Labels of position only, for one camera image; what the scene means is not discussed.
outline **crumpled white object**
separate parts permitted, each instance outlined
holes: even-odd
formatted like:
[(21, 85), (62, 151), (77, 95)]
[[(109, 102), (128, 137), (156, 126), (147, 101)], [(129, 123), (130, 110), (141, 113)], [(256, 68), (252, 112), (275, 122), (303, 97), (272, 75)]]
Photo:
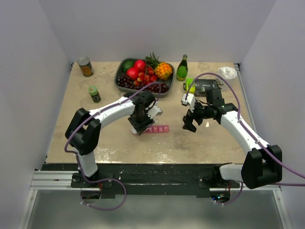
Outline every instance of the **crumpled white object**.
[[(230, 67), (219, 68), (218, 74), (221, 75), (223, 78), (225, 78), (231, 86), (233, 85), (237, 77), (237, 71), (234, 68), (230, 68)], [(229, 87), (221, 79), (220, 79), (219, 87), (221, 88), (222, 91), (229, 90)]]

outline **pineapple crown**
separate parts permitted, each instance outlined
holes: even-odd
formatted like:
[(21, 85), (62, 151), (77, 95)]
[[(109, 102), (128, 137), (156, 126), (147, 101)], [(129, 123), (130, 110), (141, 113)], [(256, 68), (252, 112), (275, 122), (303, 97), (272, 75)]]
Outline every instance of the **pineapple crown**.
[(145, 60), (148, 62), (148, 64), (151, 64), (153, 67), (157, 67), (160, 63), (159, 57), (156, 57), (154, 53), (149, 53), (150, 56), (145, 56)]

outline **pineapple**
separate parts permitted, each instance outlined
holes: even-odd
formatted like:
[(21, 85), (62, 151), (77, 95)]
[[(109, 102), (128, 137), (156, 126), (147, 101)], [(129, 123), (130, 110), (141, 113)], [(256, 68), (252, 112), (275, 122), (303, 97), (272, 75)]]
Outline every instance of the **pineapple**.
[(173, 73), (172, 67), (168, 63), (160, 62), (159, 57), (156, 58), (154, 53), (150, 53), (150, 56), (146, 56), (145, 60), (148, 62), (148, 65), (154, 69), (154, 72), (160, 80), (167, 80)]

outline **wooden table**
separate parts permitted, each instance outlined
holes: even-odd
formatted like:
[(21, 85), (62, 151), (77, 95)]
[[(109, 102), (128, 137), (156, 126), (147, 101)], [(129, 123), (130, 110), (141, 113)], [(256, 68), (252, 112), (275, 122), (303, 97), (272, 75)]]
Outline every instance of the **wooden table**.
[[(124, 95), (113, 83), (119, 62), (92, 62), (94, 75), (84, 77), (77, 63), (74, 63), (67, 90), (62, 102), (48, 153), (47, 163), (74, 163), (75, 156), (65, 153), (67, 139), (64, 133), (77, 109), (96, 109), (110, 104)], [(178, 62), (171, 62), (177, 69)], [(194, 78), (205, 72), (217, 73), (219, 67), (234, 67), (229, 62), (189, 62), (188, 77)], [(88, 87), (97, 86), (101, 102), (95, 104), (88, 93)], [(249, 116), (239, 82), (233, 88), (241, 101), (242, 116), (248, 124)], [(175, 79), (169, 95), (159, 100), (163, 114), (155, 118), (157, 125), (169, 125), (168, 133), (131, 133), (127, 117), (102, 129), (99, 144), (95, 149), (97, 163), (243, 163), (245, 154), (234, 138), (214, 120), (204, 120), (197, 132), (183, 130), (182, 117), (187, 109), (181, 105), (185, 93), (183, 82)], [(222, 93), (226, 103), (236, 100), (231, 91)]]

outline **can lid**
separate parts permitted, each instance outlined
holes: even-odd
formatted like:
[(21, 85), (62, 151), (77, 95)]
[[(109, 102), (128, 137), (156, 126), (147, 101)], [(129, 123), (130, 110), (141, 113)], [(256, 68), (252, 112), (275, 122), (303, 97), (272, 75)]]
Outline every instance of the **can lid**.
[(81, 58), (79, 58), (78, 60), (77, 60), (77, 63), (78, 63), (78, 65), (80, 65), (80, 66), (84, 66), (84, 65), (87, 65), (87, 64), (89, 64), (89, 62), (90, 62), (90, 60), (89, 60), (89, 58), (88, 57), (81, 57)]
[(96, 95), (98, 93), (98, 90), (97, 90), (96, 86), (90, 86), (88, 88), (88, 92), (90, 95)]

